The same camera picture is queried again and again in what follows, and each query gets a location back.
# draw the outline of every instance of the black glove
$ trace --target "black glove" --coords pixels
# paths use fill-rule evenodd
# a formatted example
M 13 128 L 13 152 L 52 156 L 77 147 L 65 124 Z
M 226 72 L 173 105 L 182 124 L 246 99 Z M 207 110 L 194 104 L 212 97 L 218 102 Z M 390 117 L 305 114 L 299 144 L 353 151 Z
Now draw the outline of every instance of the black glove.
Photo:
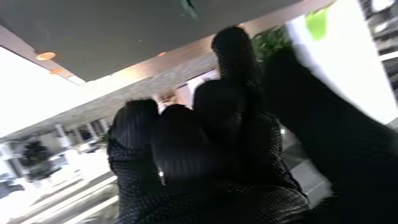
M 219 34 L 214 49 L 223 80 L 198 88 L 194 111 L 175 105 L 159 115 L 157 103 L 145 100 L 116 116 L 109 155 L 122 223 L 280 223 L 310 208 L 280 157 L 280 123 L 258 105 L 242 29 Z
M 152 100 L 111 129 L 120 223 L 395 223 L 397 134 L 317 80 L 294 50 L 258 72 L 239 28 L 214 41 L 223 80 L 198 89 L 194 111 Z M 282 160 L 280 124 L 296 132 L 335 196 L 310 211 Z

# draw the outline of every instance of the light fixture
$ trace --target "light fixture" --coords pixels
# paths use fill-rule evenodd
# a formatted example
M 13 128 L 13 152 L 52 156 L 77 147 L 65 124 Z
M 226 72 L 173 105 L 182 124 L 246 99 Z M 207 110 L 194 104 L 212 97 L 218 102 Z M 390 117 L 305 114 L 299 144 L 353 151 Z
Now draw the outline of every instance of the light fixture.
M 51 71 L 51 75 L 59 75 L 63 71 L 65 71 L 63 68 L 56 68 L 56 69 Z
M 45 52 L 45 53 L 38 54 L 36 59 L 40 61 L 49 61 L 56 58 L 56 55 L 58 54 L 54 52 Z

